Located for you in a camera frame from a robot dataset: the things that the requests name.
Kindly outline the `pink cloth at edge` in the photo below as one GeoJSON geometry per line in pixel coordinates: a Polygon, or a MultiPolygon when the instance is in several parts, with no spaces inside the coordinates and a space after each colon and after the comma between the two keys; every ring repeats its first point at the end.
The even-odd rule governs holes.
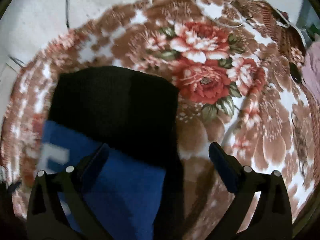
{"type": "Polygon", "coordinates": [[[320,42],[313,42],[304,56],[302,67],[303,85],[309,90],[313,98],[320,100],[320,42]]]}

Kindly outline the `brown floral blanket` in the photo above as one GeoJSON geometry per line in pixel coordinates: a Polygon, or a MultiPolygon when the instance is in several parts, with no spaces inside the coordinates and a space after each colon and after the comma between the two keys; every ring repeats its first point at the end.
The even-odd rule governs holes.
{"type": "Polygon", "coordinates": [[[20,70],[4,116],[2,237],[29,239],[29,199],[59,76],[112,66],[178,90],[181,239],[209,239],[235,197],[209,157],[213,142],[257,173],[281,173],[294,239],[319,207],[319,104],[303,85],[304,53],[285,16],[250,0],[138,0],[52,40],[20,70]]]}

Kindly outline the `blue and black sweatshirt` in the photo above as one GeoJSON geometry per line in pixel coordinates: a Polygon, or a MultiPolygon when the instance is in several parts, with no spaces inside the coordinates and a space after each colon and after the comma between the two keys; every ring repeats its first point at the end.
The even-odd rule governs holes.
{"type": "Polygon", "coordinates": [[[114,239],[181,239],[178,90],[121,67],[61,74],[39,168],[74,166],[81,198],[114,239]]]}

